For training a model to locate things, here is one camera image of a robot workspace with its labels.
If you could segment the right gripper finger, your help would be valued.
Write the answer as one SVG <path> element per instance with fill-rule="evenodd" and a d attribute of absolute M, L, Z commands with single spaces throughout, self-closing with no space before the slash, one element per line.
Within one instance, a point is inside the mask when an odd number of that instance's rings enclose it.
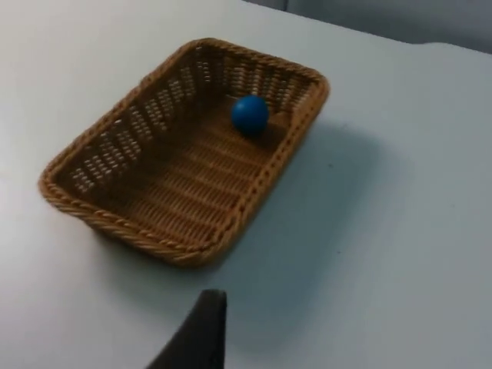
<path fill-rule="evenodd" d="M 227 307 L 225 291 L 203 290 L 179 329 L 148 367 L 223 368 Z"/>

